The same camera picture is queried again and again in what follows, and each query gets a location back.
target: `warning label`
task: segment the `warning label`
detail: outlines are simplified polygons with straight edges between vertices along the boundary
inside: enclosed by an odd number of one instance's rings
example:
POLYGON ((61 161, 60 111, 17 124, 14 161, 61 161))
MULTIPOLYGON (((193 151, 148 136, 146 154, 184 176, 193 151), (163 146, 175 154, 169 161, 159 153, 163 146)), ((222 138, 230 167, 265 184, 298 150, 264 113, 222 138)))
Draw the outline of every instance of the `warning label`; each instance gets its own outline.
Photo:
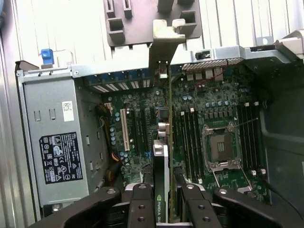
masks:
POLYGON ((39 140, 46 184, 83 179, 76 132, 39 140))

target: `ventilation grille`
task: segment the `ventilation grille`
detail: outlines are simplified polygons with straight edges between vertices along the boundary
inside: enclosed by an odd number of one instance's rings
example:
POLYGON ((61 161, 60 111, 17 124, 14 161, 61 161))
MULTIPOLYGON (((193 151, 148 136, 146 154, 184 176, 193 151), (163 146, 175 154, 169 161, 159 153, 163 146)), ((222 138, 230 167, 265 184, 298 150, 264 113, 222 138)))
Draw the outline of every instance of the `ventilation grille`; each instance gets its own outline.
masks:
POLYGON ((236 65, 241 61, 243 61, 242 58, 230 58, 230 59, 205 61, 195 64, 188 63, 182 67, 182 70, 189 71, 189 70, 200 70, 200 69, 215 68, 215 67, 225 67, 229 65, 236 65))

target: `motherboard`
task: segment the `motherboard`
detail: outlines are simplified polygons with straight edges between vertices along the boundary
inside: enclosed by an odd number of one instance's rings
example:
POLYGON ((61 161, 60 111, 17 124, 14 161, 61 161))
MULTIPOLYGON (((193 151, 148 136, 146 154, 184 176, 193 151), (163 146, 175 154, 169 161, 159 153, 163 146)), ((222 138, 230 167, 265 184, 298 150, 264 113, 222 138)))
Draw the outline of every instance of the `motherboard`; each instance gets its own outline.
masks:
MULTIPOLYGON (((173 75, 173 166, 210 193, 227 187, 268 202, 259 177, 266 159, 253 81, 242 66, 173 75)), ((109 140, 123 163, 124 184, 142 182, 152 142, 161 137, 158 123, 169 115, 168 85, 109 92, 103 102, 111 112, 109 140)))

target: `blue tab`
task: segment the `blue tab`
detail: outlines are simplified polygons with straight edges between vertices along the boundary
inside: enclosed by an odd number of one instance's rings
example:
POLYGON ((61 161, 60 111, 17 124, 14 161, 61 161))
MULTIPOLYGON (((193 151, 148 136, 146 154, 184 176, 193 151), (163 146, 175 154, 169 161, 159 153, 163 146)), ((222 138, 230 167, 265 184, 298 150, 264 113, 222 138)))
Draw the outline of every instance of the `blue tab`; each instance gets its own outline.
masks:
POLYGON ((41 56, 43 64, 54 64, 54 54, 52 49, 42 49, 41 56))

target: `white sticker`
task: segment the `white sticker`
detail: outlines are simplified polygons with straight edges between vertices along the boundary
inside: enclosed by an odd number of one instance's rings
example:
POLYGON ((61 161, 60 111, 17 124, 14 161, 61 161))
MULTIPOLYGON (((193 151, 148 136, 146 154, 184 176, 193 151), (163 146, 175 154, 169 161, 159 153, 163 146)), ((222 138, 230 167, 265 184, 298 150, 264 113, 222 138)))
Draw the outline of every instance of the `white sticker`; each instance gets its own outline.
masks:
POLYGON ((64 121, 74 121, 73 104, 71 101, 62 102, 62 111, 64 121))

